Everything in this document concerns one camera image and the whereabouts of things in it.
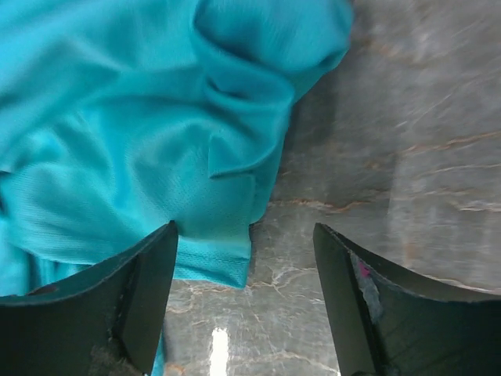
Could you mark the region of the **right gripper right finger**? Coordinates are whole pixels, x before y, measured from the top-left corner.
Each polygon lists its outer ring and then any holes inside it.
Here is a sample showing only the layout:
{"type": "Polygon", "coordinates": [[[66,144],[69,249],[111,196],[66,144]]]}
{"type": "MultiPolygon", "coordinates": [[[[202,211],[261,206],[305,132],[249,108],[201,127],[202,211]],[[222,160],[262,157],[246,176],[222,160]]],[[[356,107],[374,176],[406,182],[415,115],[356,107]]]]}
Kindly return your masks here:
{"type": "Polygon", "coordinates": [[[497,375],[500,298],[425,277],[318,223],[315,260],[342,375],[497,375]]]}

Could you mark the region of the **teal t shirt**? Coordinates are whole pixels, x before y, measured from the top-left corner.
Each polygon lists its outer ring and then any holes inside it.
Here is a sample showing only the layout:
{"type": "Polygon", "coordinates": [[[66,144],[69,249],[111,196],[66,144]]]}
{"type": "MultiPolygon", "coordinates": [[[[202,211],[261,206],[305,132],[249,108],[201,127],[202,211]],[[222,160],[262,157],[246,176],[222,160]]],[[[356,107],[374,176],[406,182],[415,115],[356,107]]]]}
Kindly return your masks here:
{"type": "Polygon", "coordinates": [[[1,299],[175,222],[173,278],[243,288],[297,101],[348,1],[4,1],[1,299]]]}

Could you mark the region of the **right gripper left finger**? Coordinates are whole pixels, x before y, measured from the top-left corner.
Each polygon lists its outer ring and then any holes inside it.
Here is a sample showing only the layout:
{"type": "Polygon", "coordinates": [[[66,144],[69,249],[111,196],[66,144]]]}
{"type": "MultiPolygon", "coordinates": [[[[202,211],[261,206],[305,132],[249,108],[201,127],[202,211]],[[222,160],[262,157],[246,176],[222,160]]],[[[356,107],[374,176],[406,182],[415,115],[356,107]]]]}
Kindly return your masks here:
{"type": "Polygon", "coordinates": [[[178,247],[175,222],[27,295],[1,299],[3,375],[146,375],[178,247]]]}

